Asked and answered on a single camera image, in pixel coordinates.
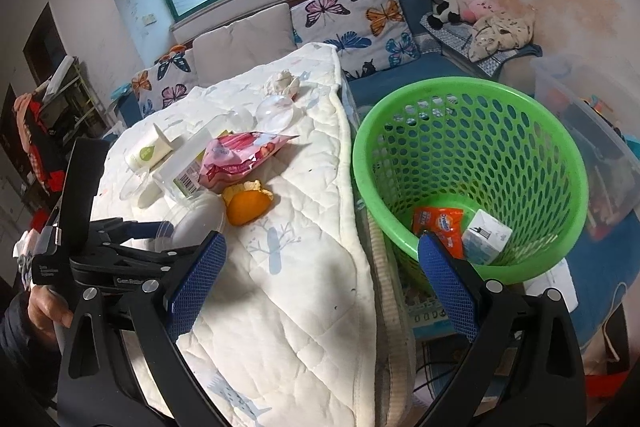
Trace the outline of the person's left hand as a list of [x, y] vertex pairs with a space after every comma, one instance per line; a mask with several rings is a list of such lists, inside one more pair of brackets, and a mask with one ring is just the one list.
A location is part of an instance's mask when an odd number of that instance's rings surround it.
[[29, 291], [27, 315], [37, 337], [48, 347], [58, 344], [56, 326], [69, 329], [74, 314], [65, 301], [48, 286], [36, 285]]

